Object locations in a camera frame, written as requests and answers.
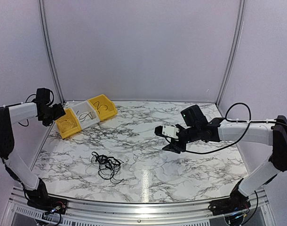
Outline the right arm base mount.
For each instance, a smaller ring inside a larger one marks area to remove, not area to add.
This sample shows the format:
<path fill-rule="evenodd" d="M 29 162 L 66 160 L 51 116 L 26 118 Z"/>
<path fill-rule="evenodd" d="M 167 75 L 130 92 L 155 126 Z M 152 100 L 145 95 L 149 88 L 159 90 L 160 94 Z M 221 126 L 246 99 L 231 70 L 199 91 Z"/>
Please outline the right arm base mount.
<path fill-rule="evenodd" d="M 242 194 L 231 195 L 228 198 L 222 198 L 213 200 L 209 203 L 208 210 L 212 212 L 214 216 L 221 214 L 228 214 L 237 212 L 240 210 L 246 210 L 251 207 L 248 197 Z"/>

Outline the yellow bin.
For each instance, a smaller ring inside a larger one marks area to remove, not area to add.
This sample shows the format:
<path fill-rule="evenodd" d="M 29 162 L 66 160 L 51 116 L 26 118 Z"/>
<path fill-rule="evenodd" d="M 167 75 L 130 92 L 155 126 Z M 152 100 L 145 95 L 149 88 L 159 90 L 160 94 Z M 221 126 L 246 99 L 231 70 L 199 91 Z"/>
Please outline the yellow bin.
<path fill-rule="evenodd" d="M 62 139 L 81 131 L 80 123 L 71 108 L 65 109 L 65 115 L 56 120 L 56 125 Z"/>
<path fill-rule="evenodd" d="M 104 94 L 88 99 L 88 102 L 96 110 L 100 121 L 109 119 L 117 114 L 115 104 Z"/>

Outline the corner aluminium post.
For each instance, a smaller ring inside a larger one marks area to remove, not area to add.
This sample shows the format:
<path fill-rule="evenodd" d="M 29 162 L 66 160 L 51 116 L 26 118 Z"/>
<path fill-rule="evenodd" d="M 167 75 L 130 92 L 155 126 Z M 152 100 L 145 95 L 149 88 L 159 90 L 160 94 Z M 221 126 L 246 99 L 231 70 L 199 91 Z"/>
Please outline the corner aluminium post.
<path fill-rule="evenodd" d="M 234 35 L 233 35 L 233 39 L 232 39 L 232 43 L 231 43 L 231 49 L 230 49 L 229 57 L 227 60 L 227 65 L 226 65 L 226 68 L 224 71 L 223 80 L 222 80 L 221 86 L 219 88 L 219 92 L 218 92 L 217 99 L 215 102 L 215 105 L 217 107 L 219 107 L 222 103 L 223 96 L 224 96 L 226 89 L 227 89 L 228 81 L 231 77 L 231 71 L 233 68 L 234 59 L 235 59 L 235 56 L 237 53 L 237 49 L 239 46 L 240 37 L 241 37 L 241 33 L 242 33 L 242 26 L 243 26 L 243 22 L 244 22 L 246 4 L 247 4 L 246 0 L 240 0 L 239 1 L 239 8 L 238 8 L 238 13 L 237 13 L 237 18 L 236 18 Z"/>
<path fill-rule="evenodd" d="M 51 71 L 52 80 L 55 86 L 56 94 L 59 99 L 59 101 L 64 104 L 65 99 L 64 95 L 61 89 L 60 80 L 57 73 L 57 68 L 53 56 L 50 36 L 48 32 L 48 22 L 47 22 L 47 14 L 46 14 L 46 8 L 45 8 L 45 1 L 44 0 L 38 0 L 38 6 L 39 6 L 39 16 L 40 16 L 40 24 L 42 29 L 42 35 L 43 35 L 43 42 L 47 54 L 48 59 L 48 65 Z"/>

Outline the left corner aluminium post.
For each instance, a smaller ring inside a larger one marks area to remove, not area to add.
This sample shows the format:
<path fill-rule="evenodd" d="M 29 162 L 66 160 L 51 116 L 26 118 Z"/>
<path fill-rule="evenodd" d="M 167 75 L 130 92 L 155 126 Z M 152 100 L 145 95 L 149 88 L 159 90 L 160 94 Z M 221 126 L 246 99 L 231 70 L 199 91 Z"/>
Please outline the left corner aluminium post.
<path fill-rule="evenodd" d="M 50 36 L 48 32 L 48 22 L 47 22 L 47 14 L 46 14 L 46 8 L 45 8 L 45 1 L 44 0 L 38 0 L 38 6 L 39 6 L 39 16 L 40 16 L 40 24 L 42 29 L 42 35 L 43 35 L 43 42 L 47 54 L 48 59 L 48 65 L 51 71 L 52 80 L 55 86 L 56 94 L 59 99 L 59 101 L 64 104 L 65 99 L 64 95 L 61 89 L 60 80 L 57 73 L 57 68 L 53 56 Z"/>

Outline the right corner aluminium post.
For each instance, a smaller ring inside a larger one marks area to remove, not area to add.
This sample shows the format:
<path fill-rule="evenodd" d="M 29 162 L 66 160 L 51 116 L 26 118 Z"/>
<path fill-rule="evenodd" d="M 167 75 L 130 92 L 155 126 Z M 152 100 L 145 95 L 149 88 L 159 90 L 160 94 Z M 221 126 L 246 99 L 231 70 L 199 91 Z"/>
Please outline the right corner aluminium post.
<path fill-rule="evenodd" d="M 215 105 L 217 107 L 219 107 L 222 103 L 223 96 L 224 96 L 226 89 L 227 89 L 228 81 L 231 77 L 231 71 L 233 68 L 234 59 L 235 59 L 235 56 L 237 53 L 237 49 L 239 46 L 240 37 L 241 37 L 241 33 L 242 33 L 242 26 L 243 26 L 243 22 L 244 22 L 246 4 L 247 4 L 246 0 L 240 0 L 239 1 L 239 8 L 238 8 L 238 13 L 237 13 L 237 18 L 236 18 L 234 35 L 233 35 L 233 39 L 232 39 L 232 43 L 231 43 L 231 49 L 230 49 L 229 57 L 227 60 L 227 65 L 226 65 L 226 68 L 224 71 L 223 80 L 222 80 L 221 86 L 219 88 L 219 92 L 218 92 L 217 99 L 215 102 Z"/>

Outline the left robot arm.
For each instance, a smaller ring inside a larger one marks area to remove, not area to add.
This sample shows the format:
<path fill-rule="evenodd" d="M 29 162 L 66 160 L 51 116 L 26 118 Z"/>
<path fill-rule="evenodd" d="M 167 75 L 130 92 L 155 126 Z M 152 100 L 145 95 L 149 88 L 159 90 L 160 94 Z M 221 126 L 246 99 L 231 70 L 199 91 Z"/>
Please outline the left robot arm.
<path fill-rule="evenodd" d="M 48 88 L 38 88 L 33 96 L 30 102 L 0 107 L 0 161 L 8 174 L 22 185 L 28 200 L 47 210 L 52 206 L 52 198 L 43 180 L 33 174 L 15 150 L 12 126 L 37 118 L 43 126 L 49 127 L 64 116 L 65 111 L 61 104 L 54 103 L 54 93 Z"/>

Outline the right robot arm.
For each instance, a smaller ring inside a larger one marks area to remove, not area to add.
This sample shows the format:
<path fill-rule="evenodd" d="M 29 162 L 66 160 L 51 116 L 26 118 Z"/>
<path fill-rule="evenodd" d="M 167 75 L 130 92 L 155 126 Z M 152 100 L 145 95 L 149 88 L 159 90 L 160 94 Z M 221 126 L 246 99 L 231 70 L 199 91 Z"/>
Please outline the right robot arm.
<path fill-rule="evenodd" d="M 188 152 L 187 144 L 195 141 L 221 142 L 230 141 L 235 145 L 240 141 L 272 146 L 272 153 L 263 164 L 258 166 L 248 177 L 241 179 L 226 200 L 226 207 L 236 211 L 244 204 L 256 189 L 269 183 L 279 173 L 287 171 L 287 118 L 279 115 L 273 120 L 232 120 L 226 116 L 208 121 L 198 105 L 181 111 L 187 127 L 179 124 L 158 126 L 154 133 L 166 139 L 165 151 L 174 153 Z"/>

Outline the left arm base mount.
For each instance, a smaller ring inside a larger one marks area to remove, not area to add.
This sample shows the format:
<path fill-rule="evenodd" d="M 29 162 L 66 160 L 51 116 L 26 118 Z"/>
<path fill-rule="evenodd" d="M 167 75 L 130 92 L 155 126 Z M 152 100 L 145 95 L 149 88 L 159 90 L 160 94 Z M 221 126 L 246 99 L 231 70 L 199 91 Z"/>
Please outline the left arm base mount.
<path fill-rule="evenodd" d="M 24 193 L 25 198 L 27 199 L 27 205 L 44 210 L 47 213 L 59 213 L 65 214 L 68 200 L 62 199 L 58 197 L 50 196 L 47 199 L 39 198 L 39 197 L 32 197 L 29 196 L 27 193 Z"/>

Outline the aluminium front rail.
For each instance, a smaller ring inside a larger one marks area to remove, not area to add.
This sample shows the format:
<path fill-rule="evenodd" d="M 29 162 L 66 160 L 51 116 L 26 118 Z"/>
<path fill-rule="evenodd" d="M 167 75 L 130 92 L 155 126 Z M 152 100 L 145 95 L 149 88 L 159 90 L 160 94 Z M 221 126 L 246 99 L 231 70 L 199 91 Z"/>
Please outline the aluminium front rail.
<path fill-rule="evenodd" d="M 275 226 L 263 189 L 249 197 L 249 210 L 213 215 L 210 200 L 177 203 L 119 203 L 66 198 L 62 226 L 225 226 L 227 218 L 247 214 L 247 226 Z"/>

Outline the white bin middle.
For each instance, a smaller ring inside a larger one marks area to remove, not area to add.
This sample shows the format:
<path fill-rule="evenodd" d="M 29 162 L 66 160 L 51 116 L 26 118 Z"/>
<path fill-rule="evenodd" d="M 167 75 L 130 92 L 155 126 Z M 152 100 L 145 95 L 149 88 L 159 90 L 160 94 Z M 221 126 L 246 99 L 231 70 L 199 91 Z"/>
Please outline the white bin middle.
<path fill-rule="evenodd" d="M 75 113 L 81 129 L 86 129 L 95 126 L 100 122 L 96 110 L 88 101 L 77 103 L 71 107 Z"/>

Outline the yellow bin near left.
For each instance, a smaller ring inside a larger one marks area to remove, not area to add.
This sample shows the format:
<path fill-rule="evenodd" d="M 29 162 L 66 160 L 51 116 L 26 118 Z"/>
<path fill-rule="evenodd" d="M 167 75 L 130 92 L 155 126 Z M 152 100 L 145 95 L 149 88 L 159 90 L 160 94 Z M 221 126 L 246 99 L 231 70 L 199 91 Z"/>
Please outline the yellow bin near left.
<path fill-rule="evenodd" d="M 62 139 L 81 131 L 80 123 L 71 108 L 65 109 L 65 115 L 56 120 L 56 125 Z"/>

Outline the yellow bin far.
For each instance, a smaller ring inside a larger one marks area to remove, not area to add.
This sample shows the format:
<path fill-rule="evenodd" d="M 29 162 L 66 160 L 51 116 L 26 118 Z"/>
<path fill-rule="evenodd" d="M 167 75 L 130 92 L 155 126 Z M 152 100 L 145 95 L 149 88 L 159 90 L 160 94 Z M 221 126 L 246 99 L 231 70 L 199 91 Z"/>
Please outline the yellow bin far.
<path fill-rule="evenodd" d="M 115 104 L 104 94 L 88 99 L 88 102 L 96 110 L 100 121 L 109 119 L 117 114 Z"/>

